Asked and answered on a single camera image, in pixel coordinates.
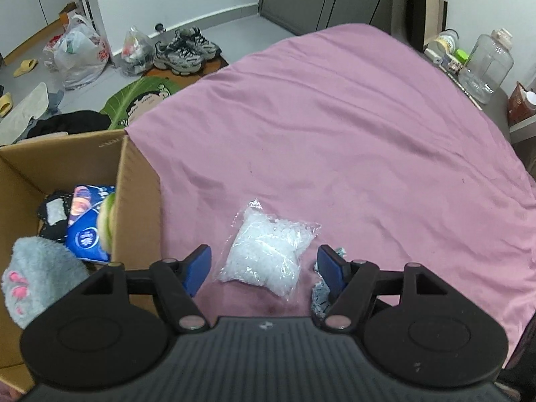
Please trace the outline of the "blue tissue pack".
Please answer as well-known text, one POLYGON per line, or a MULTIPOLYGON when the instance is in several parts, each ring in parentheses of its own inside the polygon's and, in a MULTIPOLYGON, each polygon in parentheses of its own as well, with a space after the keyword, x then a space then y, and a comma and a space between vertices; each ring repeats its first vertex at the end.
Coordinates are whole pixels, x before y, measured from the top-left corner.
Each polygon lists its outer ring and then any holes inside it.
POLYGON ((113 192, 115 186, 86 184, 74 189, 65 243, 78 259, 98 264, 111 260, 100 246, 96 221, 101 202, 113 192))

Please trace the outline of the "white side shelf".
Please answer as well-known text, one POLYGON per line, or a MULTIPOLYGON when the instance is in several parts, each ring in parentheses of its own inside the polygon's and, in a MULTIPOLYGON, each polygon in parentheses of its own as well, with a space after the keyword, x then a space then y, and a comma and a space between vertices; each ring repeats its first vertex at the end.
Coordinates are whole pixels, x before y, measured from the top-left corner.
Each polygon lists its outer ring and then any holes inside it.
POLYGON ((525 166, 535 164, 536 116, 533 115, 514 124, 510 129, 510 139, 514 151, 525 166))

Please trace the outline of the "grey sneaker right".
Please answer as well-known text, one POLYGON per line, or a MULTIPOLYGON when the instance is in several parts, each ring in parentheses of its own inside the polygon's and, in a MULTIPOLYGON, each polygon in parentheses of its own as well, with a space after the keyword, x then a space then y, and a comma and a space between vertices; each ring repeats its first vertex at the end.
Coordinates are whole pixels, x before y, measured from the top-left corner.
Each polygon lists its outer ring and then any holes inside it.
POLYGON ((198 55, 201 55, 206 61, 215 59, 222 52, 221 48, 208 40, 198 27, 178 29, 175 31, 175 37, 198 55))

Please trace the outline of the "black clothes pile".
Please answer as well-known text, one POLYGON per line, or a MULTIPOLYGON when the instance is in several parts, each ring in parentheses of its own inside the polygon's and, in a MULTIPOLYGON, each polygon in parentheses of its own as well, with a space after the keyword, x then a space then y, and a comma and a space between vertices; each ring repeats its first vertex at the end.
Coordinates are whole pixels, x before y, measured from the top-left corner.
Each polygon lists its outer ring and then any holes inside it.
POLYGON ((55 114, 46 120, 39 120, 28 131, 26 139, 53 133, 92 133, 105 131, 111 125, 108 115, 95 111, 77 111, 68 114, 55 114))

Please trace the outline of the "grey sneaker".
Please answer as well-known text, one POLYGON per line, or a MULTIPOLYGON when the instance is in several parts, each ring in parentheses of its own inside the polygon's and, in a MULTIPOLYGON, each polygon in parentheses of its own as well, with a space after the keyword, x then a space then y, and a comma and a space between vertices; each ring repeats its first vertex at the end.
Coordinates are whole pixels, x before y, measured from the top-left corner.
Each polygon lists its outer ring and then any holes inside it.
POLYGON ((177 49, 158 41, 154 46, 153 66, 173 74, 187 76, 203 69, 204 59, 189 46, 179 44, 177 49))
POLYGON ((175 31, 175 37, 198 55, 201 55, 206 61, 215 59, 222 52, 221 48, 208 40, 198 27, 178 29, 175 31))

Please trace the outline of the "yellow slipper near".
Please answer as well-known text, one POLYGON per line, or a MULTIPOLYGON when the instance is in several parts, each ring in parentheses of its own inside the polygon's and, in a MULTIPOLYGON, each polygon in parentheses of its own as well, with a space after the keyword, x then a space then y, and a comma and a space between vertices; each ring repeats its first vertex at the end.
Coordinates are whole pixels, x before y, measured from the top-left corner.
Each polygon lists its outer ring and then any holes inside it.
POLYGON ((13 99, 10 92, 0 97, 0 117, 4 118, 13 108, 13 99))

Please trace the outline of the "white floor cabinet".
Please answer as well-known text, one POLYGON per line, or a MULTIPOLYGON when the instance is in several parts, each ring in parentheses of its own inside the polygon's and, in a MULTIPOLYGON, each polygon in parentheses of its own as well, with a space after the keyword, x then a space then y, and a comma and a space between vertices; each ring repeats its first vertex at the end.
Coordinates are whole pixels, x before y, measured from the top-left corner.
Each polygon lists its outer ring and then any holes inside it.
POLYGON ((73 0, 1 0, 1 57, 59 18, 73 0))

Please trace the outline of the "black pouch white label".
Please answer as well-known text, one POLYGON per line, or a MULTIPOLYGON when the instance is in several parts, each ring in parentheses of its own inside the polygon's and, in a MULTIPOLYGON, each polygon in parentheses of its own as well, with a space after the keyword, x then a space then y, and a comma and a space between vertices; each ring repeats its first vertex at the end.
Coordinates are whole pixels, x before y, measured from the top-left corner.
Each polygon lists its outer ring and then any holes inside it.
POLYGON ((73 195, 55 191, 46 196, 37 208, 42 223, 38 235, 53 242, 65 243, 73 195))

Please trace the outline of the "brown cardboard box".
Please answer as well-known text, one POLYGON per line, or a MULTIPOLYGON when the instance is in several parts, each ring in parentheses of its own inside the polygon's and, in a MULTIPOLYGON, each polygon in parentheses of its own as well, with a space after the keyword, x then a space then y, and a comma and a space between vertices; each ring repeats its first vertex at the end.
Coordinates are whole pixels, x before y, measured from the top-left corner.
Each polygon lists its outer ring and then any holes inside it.
POLYGON ((85 209, 79 186, 113 187, 111 260, 140 270, 162 256, 158 174, 124 130, 48 135, 1 149, 1 267, 14 243, 44 228, 65 238, 71 208, 85 209))

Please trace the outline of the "grey fluffy plush slipper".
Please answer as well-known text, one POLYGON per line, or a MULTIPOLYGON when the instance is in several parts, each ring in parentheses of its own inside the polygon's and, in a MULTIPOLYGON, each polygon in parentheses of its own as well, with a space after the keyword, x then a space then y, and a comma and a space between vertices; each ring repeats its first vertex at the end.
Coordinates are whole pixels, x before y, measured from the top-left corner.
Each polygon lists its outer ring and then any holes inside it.
POLYGON ((38 236, 20 238, 2 275, 5 307, 25 329, 88 277, 83 261, 63 244, 38 236))

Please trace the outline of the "yellow slipper far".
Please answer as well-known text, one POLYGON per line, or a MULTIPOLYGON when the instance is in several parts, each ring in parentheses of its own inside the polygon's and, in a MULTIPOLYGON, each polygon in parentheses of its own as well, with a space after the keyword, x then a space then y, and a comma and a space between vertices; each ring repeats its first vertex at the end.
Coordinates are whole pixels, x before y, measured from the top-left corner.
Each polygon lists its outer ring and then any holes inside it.
POLYGON ((26 59, 14 70, 13 77, 18 78, 22 75, 32 72, 38 64, 37 59, 26 59))

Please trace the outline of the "grey sneaker left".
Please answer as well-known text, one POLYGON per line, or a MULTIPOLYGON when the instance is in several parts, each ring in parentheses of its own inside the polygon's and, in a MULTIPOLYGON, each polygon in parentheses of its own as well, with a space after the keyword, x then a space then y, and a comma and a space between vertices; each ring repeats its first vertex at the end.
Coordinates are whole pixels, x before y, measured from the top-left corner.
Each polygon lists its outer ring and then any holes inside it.
POLYGON ((173 74, 187 76, 203 69, 204 59, 189 46, 179 44, 177 49, 158 41, 154 46, 153 66, 173 74))

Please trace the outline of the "clear bag white stuffing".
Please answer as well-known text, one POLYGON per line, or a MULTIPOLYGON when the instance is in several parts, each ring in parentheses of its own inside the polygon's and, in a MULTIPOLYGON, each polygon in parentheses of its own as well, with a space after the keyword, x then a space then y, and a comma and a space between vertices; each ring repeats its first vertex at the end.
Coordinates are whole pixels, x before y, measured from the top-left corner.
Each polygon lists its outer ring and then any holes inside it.
POLYGON ((289 299, 301 274, 302 255, 321 225, 277 217, 254 199, 235 216, 233 226, 236 232, 228 238, 217 279, 265 288, 289 299))

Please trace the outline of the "blue grey patterned sock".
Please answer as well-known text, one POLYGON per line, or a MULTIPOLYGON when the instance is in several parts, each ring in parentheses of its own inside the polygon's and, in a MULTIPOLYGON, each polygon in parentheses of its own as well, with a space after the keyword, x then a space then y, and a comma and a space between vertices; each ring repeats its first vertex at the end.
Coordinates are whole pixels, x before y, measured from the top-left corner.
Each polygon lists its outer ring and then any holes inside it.
MULTIPOLYGON (((335 251, 342 257, 346 256, 345 248, 336 248, 335 251)), ((329 308, 333 304, 333 299, 330 299, 331 295, 329 288, 325 284, 322 276, 318 271, 317 259, 314 264, 314 271, 320 280, 316 282, 312 287, 311 310, 314 316, 316 316, 319 320, 323 320, 326 317, 329 308)))

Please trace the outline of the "burger plush toy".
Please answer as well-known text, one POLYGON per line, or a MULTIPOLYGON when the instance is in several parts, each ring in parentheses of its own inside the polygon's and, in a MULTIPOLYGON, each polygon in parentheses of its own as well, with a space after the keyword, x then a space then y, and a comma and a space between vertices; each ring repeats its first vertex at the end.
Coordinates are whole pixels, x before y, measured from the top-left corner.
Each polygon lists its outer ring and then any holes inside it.
POLYGON ((107 254, 112 253, 113 249, 113 225, 115 207, 115 193, 110 193, 100 204, 99 214, 97 216, 96 228, 99 234, 100 246, 107 254))

